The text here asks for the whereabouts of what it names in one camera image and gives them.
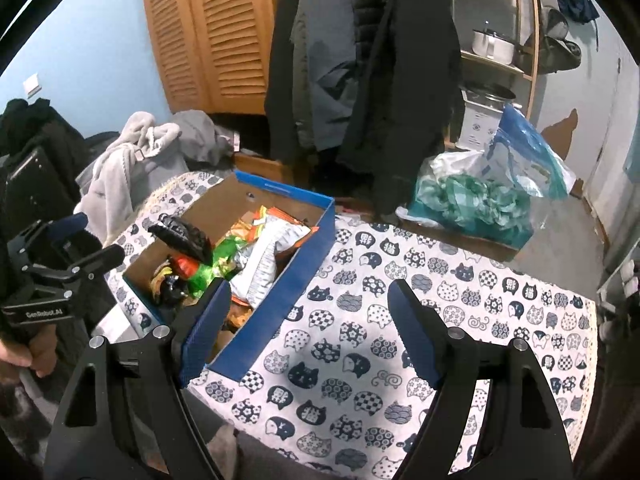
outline wooden wardrobe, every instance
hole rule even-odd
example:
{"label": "wooden wardrobe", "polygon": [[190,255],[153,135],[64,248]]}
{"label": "wooden wardrobe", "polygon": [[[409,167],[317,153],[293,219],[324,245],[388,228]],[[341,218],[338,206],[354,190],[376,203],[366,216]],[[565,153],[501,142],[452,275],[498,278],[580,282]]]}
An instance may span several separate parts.
{"label": "wooden wardrobe", "polygon": [[263,114],[277,0],[144,0],[172,112]]}

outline cardboard box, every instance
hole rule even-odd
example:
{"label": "cardboard box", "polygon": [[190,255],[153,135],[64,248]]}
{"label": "cardboard box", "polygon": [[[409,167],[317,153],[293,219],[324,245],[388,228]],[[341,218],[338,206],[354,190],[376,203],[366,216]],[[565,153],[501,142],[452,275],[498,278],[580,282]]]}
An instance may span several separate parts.
{"label": "cardboard box", "polygon": [[[210,188],[182,215],[202,229],[210,240],[219,240],[244,213],[261,205],[277,207],[318,231],[294,254],[277,277],[270,292],[247,323],[208,365],[210,370],[239,381],[282,324],[291,307],[331,250],[335,241],[334,199],[260,176],[236,171],[223,182]],[[124,279],[151,311],[154,306],[148,291],[154,270],[167,254],[175,251],[156,240],[126,270]],[[228,304],[212,303],[210,308],[225,309]]]}

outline blue plastic bag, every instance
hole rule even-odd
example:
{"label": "blue plastic bag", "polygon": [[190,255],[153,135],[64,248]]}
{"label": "blue plastic bag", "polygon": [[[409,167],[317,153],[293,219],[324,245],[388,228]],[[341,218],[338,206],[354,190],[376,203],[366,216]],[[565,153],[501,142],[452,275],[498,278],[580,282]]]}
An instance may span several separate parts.
{"label": "blue plastic bag", "polygon": [[521,249],[544,227],[550,202],[566,198],[574,182],[575,175],[545,139],[508,105],[484,152],[425,160],[414,200],[396,212]]}
{"label": "blue plastic bag", "polygon": [[513,106],[504,107],[498,130],[479,161],[479,176],[525,191],[561,200],[569,196],[575,175],[546,140]]}

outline clothing pile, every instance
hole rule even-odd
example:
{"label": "clothing pile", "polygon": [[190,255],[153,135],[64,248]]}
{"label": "clothing pile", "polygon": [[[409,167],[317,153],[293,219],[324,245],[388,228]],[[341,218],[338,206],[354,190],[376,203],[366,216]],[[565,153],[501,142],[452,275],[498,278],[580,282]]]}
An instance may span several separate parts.
{"label": "clothing pile", "polygon": [[72,200],[79,200],[76,175],[89,163],[89,153],[82,135],[49,104],[37,99],[28,104],[12,99],[0,116],[0,155],[8,155],[4,167],[15,170],[25,157],[41,146]]}
{"label": "clothing pile", "polygon": [[101,242],[113,241],[153,190],[188,171],[185,159],[215,167],[232,154],[233,135],[199,110],[178,112],[158,126],[152,114],[136,112],[76,179],[81,199],[74,212],[87,215],[87,230]]}
{"label": "clothing pile", "polygon": [[379,213],[412,195],[422,161],[443,150],[460,81],[451,0],[279,0],[265,110],[271,157],[310,152],[312,185]]}

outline cat print tablecloth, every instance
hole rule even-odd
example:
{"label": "cat print tablecloth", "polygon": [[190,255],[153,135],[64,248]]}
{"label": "cat print tablecloth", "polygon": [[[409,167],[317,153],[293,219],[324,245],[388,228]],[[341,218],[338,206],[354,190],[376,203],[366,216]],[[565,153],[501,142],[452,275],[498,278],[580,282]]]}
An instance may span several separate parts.
{"label": "cat print tablecloth", "polygon": [[[152,240],[135,227],[183,208],[185,194],[194,198],[217,182],[209,180],[188,174],[138,217],[119,240],[133,248],[127,263],[142,252],[137,237]],[[203,371],[192,392],[292,460],[343,476],[392,478],[434,396],[415,375],[387,309],[386,288],[403,278],[448,326],[484,341],[517,336],[532,345],[575,454],[595,376],[592,301],[386,224],[337,217],[336,229],[334,248],[245,377],[235,383]],[[156,325],[119,272],[110,285],[139,335]],[[478,381],[453,470],[473,456],[487,391]]]}

